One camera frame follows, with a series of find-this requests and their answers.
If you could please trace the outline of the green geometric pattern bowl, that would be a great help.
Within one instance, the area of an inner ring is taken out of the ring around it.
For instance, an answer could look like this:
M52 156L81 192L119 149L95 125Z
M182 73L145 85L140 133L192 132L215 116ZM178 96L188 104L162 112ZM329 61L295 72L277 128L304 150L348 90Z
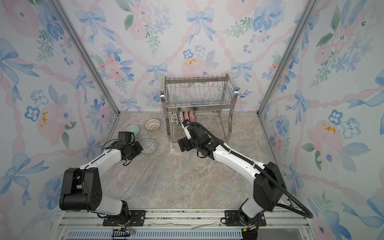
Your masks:
M142 153L144 155L154 154L157 150L157 147L158 147L157 141L155 139L152 139L152 138L147 138L147 139L142 140L141 145L143 148Z

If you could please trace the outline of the green leaf pattern bowl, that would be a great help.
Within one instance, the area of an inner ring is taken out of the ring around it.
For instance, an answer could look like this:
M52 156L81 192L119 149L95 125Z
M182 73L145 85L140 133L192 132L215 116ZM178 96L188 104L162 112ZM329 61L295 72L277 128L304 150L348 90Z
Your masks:
M180 125L179 114L177 112L173 112L172 113L171 120L172 120L172 123L173 123L174 126L179 126Z

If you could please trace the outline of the steel two-tier dish rack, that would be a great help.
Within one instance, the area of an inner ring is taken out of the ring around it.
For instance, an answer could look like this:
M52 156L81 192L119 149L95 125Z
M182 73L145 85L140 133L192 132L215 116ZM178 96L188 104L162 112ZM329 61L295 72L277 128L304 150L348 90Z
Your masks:
M181 125L173 125L173 112L195 112L197 122L228 143L239 90L230 73L189 78L163 77L160 97L170 148L176 146L178 139L185 135Z

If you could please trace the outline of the blue triangle pattern bowl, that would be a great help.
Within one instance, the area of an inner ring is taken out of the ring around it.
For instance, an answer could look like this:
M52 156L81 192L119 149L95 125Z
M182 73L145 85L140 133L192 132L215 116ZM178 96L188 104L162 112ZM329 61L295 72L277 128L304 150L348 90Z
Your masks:
M182 126L183 121L185 120L184 119L184 112L178 112L178 120L179 120L179 124Z

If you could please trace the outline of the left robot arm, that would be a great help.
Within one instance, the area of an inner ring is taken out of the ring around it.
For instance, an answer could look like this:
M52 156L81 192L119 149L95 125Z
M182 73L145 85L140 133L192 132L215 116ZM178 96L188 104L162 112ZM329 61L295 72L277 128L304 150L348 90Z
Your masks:
M112 166L124 161L124 166L143 150L132 132L119 132L118 139L95 159L79 168L64 172L59 207L63 211L87 211L120 226L133 219L128 203L103 195L101 176Z

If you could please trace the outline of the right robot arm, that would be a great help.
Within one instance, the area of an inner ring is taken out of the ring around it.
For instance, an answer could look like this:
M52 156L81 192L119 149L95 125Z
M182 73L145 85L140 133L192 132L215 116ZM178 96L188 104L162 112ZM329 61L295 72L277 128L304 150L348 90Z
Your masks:
M239 208L238 220L242 225L257 228L263 213L271 212L275 207L307 219L314 217L313 213L287 190L276 164L264 164L244 156L200 123L185 120L182 128L186 136L178 140L181 151L189 152L195 149L199 158L210 158L225 164L252 183L252 197L246 199Z

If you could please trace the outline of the mint green bowl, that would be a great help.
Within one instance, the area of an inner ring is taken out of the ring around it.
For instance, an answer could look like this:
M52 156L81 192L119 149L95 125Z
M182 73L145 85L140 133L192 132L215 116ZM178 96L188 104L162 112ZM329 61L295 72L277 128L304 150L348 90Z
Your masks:
M125 128L125 132L131 132L134 134L135 137L137 137L140 134L140 127L138 125L130 125Z

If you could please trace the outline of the maroon patterned white bowl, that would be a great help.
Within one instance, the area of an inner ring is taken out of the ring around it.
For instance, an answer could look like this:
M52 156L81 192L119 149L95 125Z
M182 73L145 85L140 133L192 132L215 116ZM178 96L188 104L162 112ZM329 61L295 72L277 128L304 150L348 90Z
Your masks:
M150 119L145 123L145 129L149 132L155 132L161 127L161 122L158 119Z

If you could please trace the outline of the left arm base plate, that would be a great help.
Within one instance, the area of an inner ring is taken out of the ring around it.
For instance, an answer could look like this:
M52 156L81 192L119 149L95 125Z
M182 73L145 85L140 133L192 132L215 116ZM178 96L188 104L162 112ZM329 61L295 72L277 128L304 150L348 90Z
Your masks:
M104 219L104 227L142 227L146 218L147 211L145 210L130 210L131 219L126 223L114 220L112 217Z

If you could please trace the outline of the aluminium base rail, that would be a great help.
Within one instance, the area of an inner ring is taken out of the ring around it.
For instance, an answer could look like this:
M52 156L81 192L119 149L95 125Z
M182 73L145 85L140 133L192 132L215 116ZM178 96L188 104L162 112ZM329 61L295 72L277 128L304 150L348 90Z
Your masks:
M54 240L313 240L306 218L282 208L265 212L267 225L228 227L224 210L146 209L142 227L104 227L103 219L85 212L67 212Z

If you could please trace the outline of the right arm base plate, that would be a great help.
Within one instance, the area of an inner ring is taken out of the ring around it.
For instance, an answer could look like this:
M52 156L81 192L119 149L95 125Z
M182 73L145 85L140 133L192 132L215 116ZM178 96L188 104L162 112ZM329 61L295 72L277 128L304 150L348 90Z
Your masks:
M241 218L237 210L224 210L224 214L225 216L221 220L222 224L228 227L246 227L247 226L246 224L243 224L241 222ZM257 223L260 223L261 227L265 227L267 223L266 223L264 212L261 212L255 216L255 219L251 224L251 226L255 224L255 221L257 221Z

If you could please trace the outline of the left aluminium frame post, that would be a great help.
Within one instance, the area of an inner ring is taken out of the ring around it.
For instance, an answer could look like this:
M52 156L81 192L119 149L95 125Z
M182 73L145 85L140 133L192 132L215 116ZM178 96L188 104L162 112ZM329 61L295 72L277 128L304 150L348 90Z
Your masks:
M81 60L83 60L85 66L90 71L92 77L94 78L96 84L100 88L101 93L104 95L107 103L111 106L112 111L119 116L120 111L117 108L117 105L115 104L111 94L109 93L107 86L101 79L96 66L94 65L91 56L89 55L88 51L86 50L84 44L82 43L79 34L77 33L73 23L71 22L68 14L66 13L63 5L60 1L48 1L49 5L53 9L54 13L57 15L57 17L60 19L61 24L63 24L64 29L67 31L69 36L71 37L71 40L74 43L74 46L78 53L81 56Z

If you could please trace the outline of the aluminium frame post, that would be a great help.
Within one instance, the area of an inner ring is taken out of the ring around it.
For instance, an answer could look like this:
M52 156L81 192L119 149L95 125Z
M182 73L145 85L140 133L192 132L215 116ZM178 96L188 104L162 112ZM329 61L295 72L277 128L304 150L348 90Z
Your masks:
M310 18L313 15L313 12L317 6L319 1L316 0L310 0L308 1L307 6L304 8L304 11L301 15L301 18L299 19L299 23L291 37L291 40L289 41L289 44L287 45L287 48L282 56L282 61L279 65L279 67L276 70L276 73L274 77L272 78L271 84L269 85L267 92L263 98L263 101L260 105L260 108L258 110L258 117L261 118L262 114L266 111L267 105L269 102L269 99L271 98L275 87L279 83L280 77L283 75L284 69L289 65L289 61L296 50L296 47L298 45L298 41L300 40L301 36L304 34L304 30L308 25L308 22L310 21Z
M111 106L112 111L119 116L120 111L117 108L117 105L115 104L111 94L109 93L107 86L101 79L96 66L94 65L91 56L89 55L88 51L86 50L84 44L82 43L79 34L77 33L73 23L71 22L68 14L66 13L63 5L60 1L48 1L49 5L53 9L54 13L57 15L57 17L60 19L61 24L63 24L64 29L67 31L69 36L71 37L71 40L74 43L74 46L78 53L81 56L81 60L83 60L85 66L90 71L92 77L94 78L96 84L100 88L101 93L104 95L107 103Z

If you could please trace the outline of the right aluminium frame post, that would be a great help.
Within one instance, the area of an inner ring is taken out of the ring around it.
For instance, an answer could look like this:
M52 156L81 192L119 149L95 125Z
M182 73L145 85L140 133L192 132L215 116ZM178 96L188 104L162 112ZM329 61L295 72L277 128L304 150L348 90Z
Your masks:
M298 45L298 41L300 40L301 36L304 34L304 30L308 25L308 22L310 21L310 18L313 15L313 12L317 6L319 1L316 0L310 0L308 1L307 6L304 8L304 11L301 15L301 18L299 19L299 23L291 37L291 40L289 41L289 44L287 45L287 48L282 56L282 61L279 65L279 67L276 70L276 73L274 77L272 78L271 84L269 85L267 92L263 98L263 101L260 105L260 108L258 110L258 117L261 118L262 114L266 111L267 105L269 102L269 99L271 98L275 87L279 83L280 77L283 75L284 69L289 65L289 61L296 50L296 47Z

